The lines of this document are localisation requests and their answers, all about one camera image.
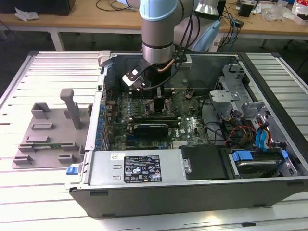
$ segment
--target motherboard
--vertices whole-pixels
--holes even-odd
[[[161,112],[154,100],[122,93],[106,102],[109,150],[178,149],[208,144],[201,119],[200,98],[189,90],[174,91]]]

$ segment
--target copper pipe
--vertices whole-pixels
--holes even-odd
[[[163,68],[163,69],[157,69],[159,73],[167,71],[175,62],[175,59],[171,59],[171,61]]]

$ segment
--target green circuit board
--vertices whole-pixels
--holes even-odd
[[[116,101],[117,118],[111,118],[113,135],[110,150],[173,149],[174,141],[187,141],[189,145],[208,144],[209,138],[198,114],[200,102],[197,97],[187,99],[186,96],[187,91],[178,91],[165,100],[166,110],[157,113],[153,109],[152,100],[130,99],[128,94],[123,93]],[[135,138],[131,132],[135,121],[132,122],[129,118],[139,119],[139,123],[150,123],[149,118],[153,116],[172,118],[171,121],[159,121],[172,124],[169,126],[168,135],[156,139]]]

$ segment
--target floor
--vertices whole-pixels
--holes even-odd
[[[7,39],[0,41],[0,96],[18,71],[30,50],[53,51],[54,46],[48,33],[45,32],[12,32],[6,31]],[[140,35],[115,34],[78,34],[63,33],[62,38],[67,51],[136,51],[141,48]],[[264,48],[259,47],[260,39],[238,38],[232,51],[234,52],[277,52],[297,71],[301,63],[308,57],[308,43],[293,41],[288,49],[284,46],[287,40],[268,40]],[[308,61],[298,74],[308,82]]]

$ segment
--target warning label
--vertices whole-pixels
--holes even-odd
[[[125,156],[124,182],[148,183],[162,181],[158,155]]]

